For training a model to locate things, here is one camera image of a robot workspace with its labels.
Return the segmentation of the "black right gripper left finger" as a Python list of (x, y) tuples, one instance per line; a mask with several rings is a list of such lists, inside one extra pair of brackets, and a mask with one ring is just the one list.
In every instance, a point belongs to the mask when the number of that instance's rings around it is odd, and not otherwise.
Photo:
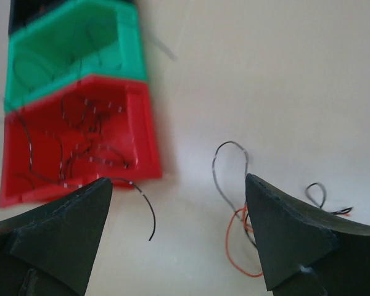
[(0, 295), (84, 295), (112, 191), (100, 178), (0, 221)]

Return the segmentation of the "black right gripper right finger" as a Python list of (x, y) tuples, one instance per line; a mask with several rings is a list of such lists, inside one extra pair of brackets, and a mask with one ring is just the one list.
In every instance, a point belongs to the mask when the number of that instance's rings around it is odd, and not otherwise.
[(370, 226), (292, 197), (256, 175), (245, 194), (268, 291), (370, 295)]

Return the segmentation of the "red plastic bin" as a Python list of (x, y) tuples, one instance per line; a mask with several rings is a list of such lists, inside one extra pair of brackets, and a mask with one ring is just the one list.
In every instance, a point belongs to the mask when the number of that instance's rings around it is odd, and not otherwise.
[(0, 207), (101, 177), (120, 187), (162, 177), (147, 83), (90, 75), (6, 114)]

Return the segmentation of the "green plastic bin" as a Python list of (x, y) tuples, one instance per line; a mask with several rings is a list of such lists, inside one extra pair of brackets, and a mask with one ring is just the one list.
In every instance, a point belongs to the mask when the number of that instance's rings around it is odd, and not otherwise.
[(8, 37), (5, 113), (88, 75), (147, 79), (133, 1), (66, 3)]

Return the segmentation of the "black plastic bin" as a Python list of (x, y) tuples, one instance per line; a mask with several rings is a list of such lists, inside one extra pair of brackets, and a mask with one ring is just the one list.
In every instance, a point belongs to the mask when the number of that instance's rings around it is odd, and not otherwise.
[(66, 3), (74, 4), (76, 1), (11, 1), (8, 35), (26, 28), (35, 20)]

